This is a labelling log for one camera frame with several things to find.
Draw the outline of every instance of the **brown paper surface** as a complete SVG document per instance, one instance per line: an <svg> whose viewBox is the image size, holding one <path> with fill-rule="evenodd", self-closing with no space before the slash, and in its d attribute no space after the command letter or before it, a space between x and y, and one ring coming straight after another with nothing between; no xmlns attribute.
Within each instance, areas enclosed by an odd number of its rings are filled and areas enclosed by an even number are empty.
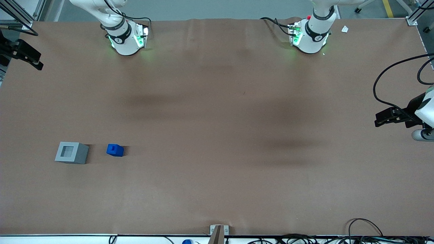
<svg viewBox="0 0 434 244"><path fill-rule="evenodd" d="M0 233L345 234L367 218L432 234L432 144L374 127L376 76L425 53L404 19L337 20L313 55L262 20L154 22L133 56L97 22L35 29L22 38L43 70L13 60L0 89ZM378 95L405 107L425 61L390 70ZM87 164L55 162L61 141L90 145Z"/></svg>

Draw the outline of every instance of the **cable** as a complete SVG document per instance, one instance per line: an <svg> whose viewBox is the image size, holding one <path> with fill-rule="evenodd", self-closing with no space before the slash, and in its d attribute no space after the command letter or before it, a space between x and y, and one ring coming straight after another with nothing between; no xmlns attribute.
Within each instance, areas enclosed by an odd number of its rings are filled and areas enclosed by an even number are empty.
<svg viewBox="0 0 434 244"><path fill-rule="evenodd" d="M426 61L426 62L422 65L422 67L421 67L421 68L419 69L419 71L418 71L418 82L419 82L420 84L422 84L422 85L428 85L428 86L434 85L434 83L426 83L426 82L423 82L423 81L421 80L421 73L422 73L422 70L424 70L425 66L426 66L427 64L431 63L431 61L433 61L433 60L434 60L434 58L430 58L428 61Z"/></svg>
<svg viewBox="0 0 434 244"><path fill-rule="evenodd" d="M148 21L149 21L149 27L151 27L151 22L152 22L152 20L149 19L148 17L134 18L134 17L127 16L124 12L113 9L112 6L109 4L109 2L108 2L107 0L104 0L104 2L106 3L106 5L107 5L107 6L108 6L108 7L109 7L113 12L115 12L115 13L117 13L117 14L123 16L123 17L126 18L126 19L130 19L130 20L143 20L143 19L146 19L146 20L148 20Z"/></svg>
<svg viewBox="0 0 434 244"><path fill-rule="evenodd" d="M165 236L164 238L168 239L172 244L175 244L171 239L169 239L167 236Z"/></svg>
<svg viewBox="0 0 434 244"><path fill-rule="evenodd" d="M434 7L429 7L429 8L418 7L418 9L422 9L422 10L431 10L431 9L434 9Z"/></svg>
<svg viewBox="0 0 434 244"><path fill-rule="evenodd" d="M415 118L413 118L412 116L410 116L410 115L409 115L407 112L405 112L402 108L398 107L397 105L395 105L395 104L393 104L393 103L386 102L386 101L383 101L383 100L379 99L378 96L377 96L376 87L377 87L377 83L378 83L378 81L380 80L381 76L383 76L383 74L386 73L386 71L388 71L390 68L392 68L392 67L394 67L394 66L396 66L396 65L398 65L398 64L401 64L401 63L407 62L407 61L411 61L411 60L414 60L414 59L419 59L419 58L423 58L423 57L427 57L427 56L433 56L433 55L434 55L434 53L428 53L428 54L424 54L424 55L414 56L414 57L411 57L411 58L408 58L408 59L404 59L404 60L398 61L398 62L396 62L396 63L390 65L390 66L387 67L386 69L384 69L384 70L380 73L380 75L378 75L377 79L376 79L375 82L374 82L374 86L373 86L373 88L372 88L372 91L373 91L373 93L374 93L374 97L375 97L375 99L376 99L377 101L381 102L381 103L384 103L384 104L386 104L386 105L389 105L389 106L392 106L392 107L396 108L396 109L399 110L402 114L406 115L408 118L410 118L410 119L413 120L414 122L417 122L418 120L416 120Z"/></svg>
<svg viewBox="0 0 434 244"><path fill-rule="evenodd" d="M269 20L269 21L273 22L273 24L277 25L283 31L283 33L285 33L286 35L288 35L288 36L296 36L295 34L291 34L291 33L286 32L282 27L288 28L288 26L279 23L277 21L277 18L275 18L274 20L272 20L272 19L270 19L268 17L262 17L262 18L260 18L260 20Z"/></svg>
<svg viewBox="0 0 434 244"><path fill-rule="evenodd" d="M258 241L260 241L260 242L265 242L265 243L268 243L268 244L274 244L274 243L271 242L271 241L267 241L267 240L263 240L263 239L259 239L259 240L257 240L257 241L251 241L251 242L249 242L249 243L247 243L247 244L255 244L255 243L258 242Z"/></svg>
<svg viewBox="0 0 434 244"><path fill-rule="evenodd" d="M110 238L108 239L109 240L108 244L114 244L117 238L118 238L118 236L110 236Z"/></svg>
<svg viewBox="0 0 434 244"><path fill-rule="evenodd" d="M282 238L288 238L288 240L286 241L287 244L293 244L298 240L302 240L304 242L304 244L318 244L318 241L315 237L304 235L304 234L286 234L286 235L283 235Z"/></svg>
<svg viewBox="0 0 434 244"><path fill-rule="evenodd" d="M375 228L377 228L377 230L380 232L380 235L381 235L381 236L384 236L384 235L383 235L383 232L380 230L380 228L378 228L378 226L377 226L376 224L374 224L374 222L372 222L372 221L370 221L370 220L368 220L368 219L365 219L365 218L355 218L355 219L353 219L353 221L351 221L350 225L348 226L348 239L349 239L350 244L351 244L351 226L352 226L352 224L353 224L354 222L356 222L357 220L363 220L363 221L365 221L365 222L371 223L372 225L375 226Z"/></svg>
<svg viewBox="0 0 434 244"><path fill-rule="evenodd" d="M268 18L268 17L262 17L262 18L260 18L260 20L269 20L269 21L273 22L273 23L276 24L276 25L280 25L281 27L286 27L286 28L288 28L288 26L286 26L286 25L284 25L284 24L280 24L279 22L275 22L275 19L273 20L273 19Z"/></svg>
<svg viewBox="0 0 434 244"><path fill-rule="evenodd" d="M14 30L14 31L18 31L18 32L21 32L21 33L25 33L25 34L29 34L29 35L32 35L32 36L38 36L39 34L34 30L34 29L32 29L29 25L27 25L26 23L24 23L22 20L20 20L15 14L13 14L13 13L11 13L7 8L6 8L6 6L4 6L4 4L3 3L1 3L1 6L2 6L2 10L3 11L5 11L7 14L9 14L10 16L12 16L14 19L16 19L16 20L18 20L18 22L20 22L22 25L24 25L27 29L29 29L31 32L28 32L28 31L24 31L24 30L22 30L22 29L17 29L17 28L14 28L14 27L10 27L10 26L8 26L8 30Z"/></svg>

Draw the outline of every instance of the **gray box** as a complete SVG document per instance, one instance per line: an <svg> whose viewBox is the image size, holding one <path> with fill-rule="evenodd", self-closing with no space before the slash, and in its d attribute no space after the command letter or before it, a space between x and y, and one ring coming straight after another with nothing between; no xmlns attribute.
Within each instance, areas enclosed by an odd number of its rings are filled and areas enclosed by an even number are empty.
<svg viewBox="0 0 434 244"><path fill-rule="evenodd" d="M60 142L54 161L67 164L85 164L89 146L79 142Z"/></svg>

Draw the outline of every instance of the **blue block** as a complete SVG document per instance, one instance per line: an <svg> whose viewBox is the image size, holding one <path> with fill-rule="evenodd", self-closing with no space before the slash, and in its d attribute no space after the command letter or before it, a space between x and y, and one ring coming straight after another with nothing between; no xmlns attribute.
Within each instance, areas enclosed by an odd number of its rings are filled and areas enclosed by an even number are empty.
<svg viewBox="0 0 434 244"><path fill-rule="evenodd" d="M124 148L118 144L109 144L107 146L107 154L115 157L122 157L124 155Z"/></svg>

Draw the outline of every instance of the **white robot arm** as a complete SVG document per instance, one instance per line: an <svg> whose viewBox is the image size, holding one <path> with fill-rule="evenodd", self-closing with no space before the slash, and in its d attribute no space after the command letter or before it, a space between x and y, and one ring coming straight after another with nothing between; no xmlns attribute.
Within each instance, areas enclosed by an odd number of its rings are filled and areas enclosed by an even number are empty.
<svg viewBox="0 0 434 244"><path fill-rule="evenodd" d="M145 47L148 37L148 28L125 19L118 7L123 7L128 0L70 0L72 4L80 7L104 26L108 33L112 47L121 55L132 55L140 48Z"/></svg>
<svg viewBox="0 0 434 244"><path fill-rule="evenodd" d="M422 129L413 131L411 137L415 141L434 142L434 86L430 86L425 93L413 98L403 111L406 114L395 107L390 107L377 113L375 126L401 122L405 122L406 128L421 125Z"/></svg>
<svg viewBox="0 0 434 244"><path fill-rule="evenodd" d="M365 0L310 0L313 15L290 26L289 40L304 53L316 53L326 44L330 27L336 20L334 5L360 4Z"/></svg>

